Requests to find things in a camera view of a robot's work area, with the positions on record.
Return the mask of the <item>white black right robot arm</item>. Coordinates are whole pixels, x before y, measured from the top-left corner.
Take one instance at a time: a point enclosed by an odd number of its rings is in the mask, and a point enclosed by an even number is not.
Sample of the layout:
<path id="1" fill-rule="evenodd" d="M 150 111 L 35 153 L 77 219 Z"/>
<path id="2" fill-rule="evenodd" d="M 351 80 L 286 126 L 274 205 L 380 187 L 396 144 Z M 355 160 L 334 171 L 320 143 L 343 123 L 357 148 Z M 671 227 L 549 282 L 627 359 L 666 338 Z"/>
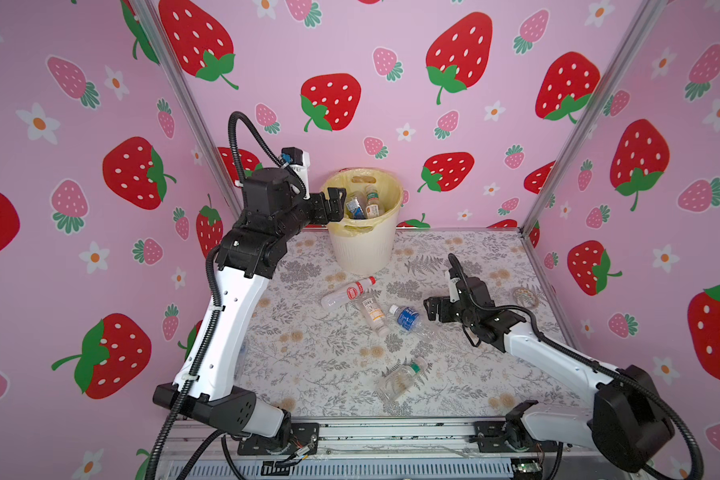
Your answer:
<path id="1" fill-rule="evenodd" d="M 450 280 L 448 295 L 429 297 L 423 306 L 429 321 L 460 324 L 473 346 L 490 345 L 530 363 L 584 401 L 581 409 L 520 403 L 505 417 L 504 439 L 512 447 L 534 441 L 577 445 L 636 473 L 674 437 L 670 415 L 646 372 L 617 369 L 553 341 L 539 330 L 532 311 L 495 305 L 478 278 Z"/>

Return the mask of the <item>clear bottle orange white label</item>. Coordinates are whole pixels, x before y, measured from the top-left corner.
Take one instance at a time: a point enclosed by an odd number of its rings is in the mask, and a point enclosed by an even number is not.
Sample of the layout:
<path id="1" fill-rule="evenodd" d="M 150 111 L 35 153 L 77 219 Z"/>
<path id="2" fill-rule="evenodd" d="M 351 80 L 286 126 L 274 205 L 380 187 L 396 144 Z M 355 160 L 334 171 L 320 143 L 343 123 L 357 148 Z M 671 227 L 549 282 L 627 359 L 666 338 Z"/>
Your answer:
<path id="1" fill-rule="evenodd" d="M 370 296 L 360 300 L 359 309 L 368 326 L 377 336 L 383 338 L 389 334 L 386 316 L 374 297 Z"/>

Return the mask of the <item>sunflower label bottle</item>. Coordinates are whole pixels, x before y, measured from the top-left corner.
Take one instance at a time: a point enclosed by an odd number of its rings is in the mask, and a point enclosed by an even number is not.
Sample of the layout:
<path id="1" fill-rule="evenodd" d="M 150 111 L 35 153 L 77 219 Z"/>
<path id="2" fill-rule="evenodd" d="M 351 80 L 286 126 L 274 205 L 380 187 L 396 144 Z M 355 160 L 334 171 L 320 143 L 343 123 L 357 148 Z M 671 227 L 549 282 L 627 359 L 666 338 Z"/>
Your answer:
<path id="1" fill-rule="evenodd" d="M 366 205 L 365 217 L 367 219 L 378 218 L 385 214 L 385 208 L 381 202 L 379 191 L 374 184 L 368 184 L 364 187 Z"/>

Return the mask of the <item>white bottle red cap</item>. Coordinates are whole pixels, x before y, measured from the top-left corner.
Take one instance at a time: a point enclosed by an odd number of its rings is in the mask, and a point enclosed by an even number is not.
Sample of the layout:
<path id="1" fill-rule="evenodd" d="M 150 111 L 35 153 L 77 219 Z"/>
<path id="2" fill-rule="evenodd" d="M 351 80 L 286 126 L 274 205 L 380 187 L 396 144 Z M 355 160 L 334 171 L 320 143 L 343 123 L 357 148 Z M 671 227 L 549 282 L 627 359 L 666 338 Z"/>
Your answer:
<path id="1" fill-rule="evenodd" d="M 339 308 L 367 293 L 375 284 L 376 278 L 373 276 L 348 283 L 341 288 L 326 294 L 321 299 L 321 306 L 328 311 Z"/>

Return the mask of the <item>blue cap bottle blue label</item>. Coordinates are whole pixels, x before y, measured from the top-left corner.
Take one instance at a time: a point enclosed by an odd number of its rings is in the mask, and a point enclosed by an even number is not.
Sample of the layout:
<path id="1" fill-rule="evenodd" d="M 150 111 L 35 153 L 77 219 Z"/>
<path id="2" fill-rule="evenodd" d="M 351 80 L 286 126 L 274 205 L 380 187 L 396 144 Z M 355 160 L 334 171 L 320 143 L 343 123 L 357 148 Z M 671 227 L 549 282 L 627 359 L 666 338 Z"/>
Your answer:
<path id="1" fill-rule="evenodd" d="M 357 193 L 352 193 L 348 195 L 345 203 L 345 208 L 347 210 L 347 215 L 349 218 L 354 220 L 366 219 L 365 207 L 363 206 L 360 196 Z"/>

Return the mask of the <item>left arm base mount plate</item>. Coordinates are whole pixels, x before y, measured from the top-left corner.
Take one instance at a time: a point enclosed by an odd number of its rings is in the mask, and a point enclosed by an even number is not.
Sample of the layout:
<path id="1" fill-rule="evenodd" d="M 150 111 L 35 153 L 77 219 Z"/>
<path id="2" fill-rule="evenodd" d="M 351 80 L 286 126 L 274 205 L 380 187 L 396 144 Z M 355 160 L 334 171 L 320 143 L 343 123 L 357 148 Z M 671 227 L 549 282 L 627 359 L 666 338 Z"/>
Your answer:
<path id="1" fill-rule="evenodd" d="M 320 424 L 296 422 L 281 427 L 275 437 L 251 435 L 237 447 L 240 456 L 303 457 L 317 452 Z"/>

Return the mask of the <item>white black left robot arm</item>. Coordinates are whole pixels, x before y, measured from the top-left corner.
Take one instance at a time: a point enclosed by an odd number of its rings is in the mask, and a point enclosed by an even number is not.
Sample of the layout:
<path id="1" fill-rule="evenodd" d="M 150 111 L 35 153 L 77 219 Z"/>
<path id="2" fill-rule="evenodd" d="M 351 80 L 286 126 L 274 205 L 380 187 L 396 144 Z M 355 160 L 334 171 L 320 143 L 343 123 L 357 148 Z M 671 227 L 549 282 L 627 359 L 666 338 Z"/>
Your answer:
<path id="1" fill-rule="evenodd" d="M 233 435 L 288 441 L 288 414 L 235 386 L 234 370 L 255 307 L 288 241 L 309 225 L 344 217 L 347 192 L 299 190 L 286 169 L 265 168 L 242 187 L 244 209 L 206 259 L 211 300 L 200 333 L 174 380 L 156 387 L 154 404 Z"/>

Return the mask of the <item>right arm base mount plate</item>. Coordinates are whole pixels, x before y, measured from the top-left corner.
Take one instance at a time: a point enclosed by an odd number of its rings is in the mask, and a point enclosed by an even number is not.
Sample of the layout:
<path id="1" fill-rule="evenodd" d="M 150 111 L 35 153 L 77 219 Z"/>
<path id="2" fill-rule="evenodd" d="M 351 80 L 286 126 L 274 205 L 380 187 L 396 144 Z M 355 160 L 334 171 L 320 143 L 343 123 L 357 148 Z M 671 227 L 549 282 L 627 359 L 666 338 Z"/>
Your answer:
<path id="1" fill-rule="evenodd" d="M 476 443 L 481 453 L 555 453 L 557 443 L 533 439 L 521 423 L 484 420 L 474 423 L 470 443 Z"/>

